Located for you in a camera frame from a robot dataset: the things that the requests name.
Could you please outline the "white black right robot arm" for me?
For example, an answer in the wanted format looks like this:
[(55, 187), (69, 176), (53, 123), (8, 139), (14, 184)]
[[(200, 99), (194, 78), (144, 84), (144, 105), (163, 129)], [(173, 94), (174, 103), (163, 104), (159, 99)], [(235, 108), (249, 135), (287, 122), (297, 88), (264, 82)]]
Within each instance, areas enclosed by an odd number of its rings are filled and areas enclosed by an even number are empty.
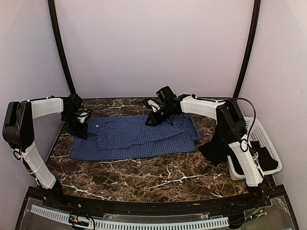
[(156, 94), (159, 102), (152, 98), (143, 100), (143, 104), (151, 109), (145, 122), (147, 126), (159, 125), (179, 114), (196, 114), (214, 119), (216, 140), (234, 153), (245, 175), (249, 192), (245, 196), (245, 204), (255, 208), (269, 197), (271, 186), (260, 166), (259, 155), (249, 141), (250, 131), (247, 130), (237, 98), (209, 99), (194, 94), (176, 96), (169, 86), (161, 88)]

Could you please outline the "blue checkered shirt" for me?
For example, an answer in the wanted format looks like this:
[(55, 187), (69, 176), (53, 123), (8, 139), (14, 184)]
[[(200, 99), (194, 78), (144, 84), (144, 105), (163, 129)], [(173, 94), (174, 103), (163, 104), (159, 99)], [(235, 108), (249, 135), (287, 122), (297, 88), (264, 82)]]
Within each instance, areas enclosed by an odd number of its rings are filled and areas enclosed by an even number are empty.
[(201, 140), (194, 120), (177, 115), (171, 123), (146, 126), (146, 116), (99, 117), (88, 120), (88, 137), (75, 138), (70, 157), (81, 161), (149, 158), (192, 152)]

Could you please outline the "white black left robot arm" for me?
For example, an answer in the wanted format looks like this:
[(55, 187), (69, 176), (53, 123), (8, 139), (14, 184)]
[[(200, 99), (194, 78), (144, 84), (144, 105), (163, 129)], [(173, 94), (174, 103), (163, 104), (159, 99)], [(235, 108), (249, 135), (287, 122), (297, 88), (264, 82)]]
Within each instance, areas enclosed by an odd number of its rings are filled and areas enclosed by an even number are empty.
[(45, 97), (40, 99), (10, 102), (4, 119), (2, 136), (13, 149), (14, 157), (22, 160), (27, 172), (36, 183), (50, 191), (49, 201), (57, 209), (63, 209), (68, 199), (63, 195), (62, 185), (48, 169), (40, 156), (36, 143), (34, 120), (49, 115), (61, 115), (68, 132), (78, 138), (87, 138), (87, 120), (91, 111), (86, 110), (83, 100), (77, 94), (68, 97)]

